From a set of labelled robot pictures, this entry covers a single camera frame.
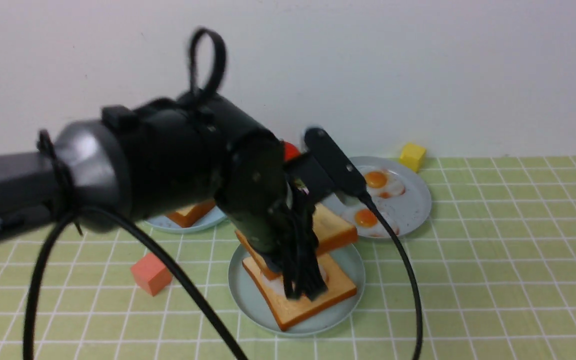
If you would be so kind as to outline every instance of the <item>toy bread slice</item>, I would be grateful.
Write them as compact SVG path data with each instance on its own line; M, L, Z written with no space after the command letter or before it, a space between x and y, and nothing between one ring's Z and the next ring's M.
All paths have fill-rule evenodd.
M171 212L170 214L167 214L166 217L182 228L190 228L199 219L208 214L208 212L210 212L214 207L214 200L206 200L204 202L186 206L181 210Z
M312 230L319 239L318 256L355 243L359 238L355 226L320 203L317 204L315 213L312 215ZM235 230L235 234L268 280L274 280L280 275L268 268L264 258L253 250L244 234L239 230Z
M310 301L305 296L299 300L288 300L283 293L278 293L269 286L268 281L264 279L263 272L252 257L243 260L244 269L263 295L281 331L286 331L357 294L356 285L333 260L332 256L325 253L319 256L317 260L326 272L328 290L314 301Z

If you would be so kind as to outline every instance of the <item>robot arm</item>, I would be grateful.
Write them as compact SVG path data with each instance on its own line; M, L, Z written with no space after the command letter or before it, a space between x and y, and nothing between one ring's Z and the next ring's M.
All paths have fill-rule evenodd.
M0 240L54 223L72 207L141 221L214 198L270 268L284 273L286 296L317 297L326 285L314 205L340 189L334 175L365 189L363 177L346 168L350 161L322 129L307 131L311 151L285 164L282 142L226 98L215 94L196 111L183 102L105 107L99 120L66 126L54 155L44 139L42 151L0 156ZM78 220L96 232L114 227L94 214Z

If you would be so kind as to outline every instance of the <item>plate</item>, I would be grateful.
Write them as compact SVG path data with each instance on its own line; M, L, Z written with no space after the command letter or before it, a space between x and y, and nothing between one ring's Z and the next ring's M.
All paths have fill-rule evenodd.
M344 321L355 310L366 287L366 269L359 251L352 244L329 252L339 267L357 286L357 294L281 331L257 285L244 269L242 261L250 254L238 246L228 267L228 286L235 303L251 321L282 337L308 337L329 330Z
M194 225L190 227L181 227L174 223L171 219L166 216L157 216L155 218L150 218L146 220L147 224L150 224L153 228L165 233L172 234L185 234L185 233L195 233L197 231L206 230L212 228L213 226L221 223L226 219L226 214L222 210L215 206L208 212L208 214L203 215L203 217Z
M393 210L391 216L399 227L398 235L400 237L411 233L428 219L433 205L430 191L424 180L414 171L398 162L382 157L358 156L351 157L350 161L360 171L364 167L378 167L389 171L403 182L406 191L400 196L391 198L373 197L375 203L381 203L384 207ZM348 209L334 194L325 198L321 203L340 216ZM357 231L364 238L390 240L390 237L370 236L365 228L357 227Z

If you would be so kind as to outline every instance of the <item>green tablecloth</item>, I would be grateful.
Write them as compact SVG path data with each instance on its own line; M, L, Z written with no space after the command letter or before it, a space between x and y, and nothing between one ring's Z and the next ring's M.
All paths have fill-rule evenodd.
M428 159L434 200L406 237L424 305L423 358L576 360L576 157ZM203 291L251 359L407 360L410 285L391 243L359 242L367 282L341 325L306 339L276 337L238 311L227 266L230 223L173 235L144 226ZM46 230L0 245L0 359L21 358L26 287ZM125 232L73 228L57 243L41 294L39 359L229 358L178 284L152 298L130 266L145 251Z

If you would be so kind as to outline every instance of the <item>yellow block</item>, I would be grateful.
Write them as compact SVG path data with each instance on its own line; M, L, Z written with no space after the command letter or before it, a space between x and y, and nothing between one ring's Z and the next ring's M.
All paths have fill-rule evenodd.
M407 143L401 151L399 162L415 173L419 171L426 157L426 148L414 143Z

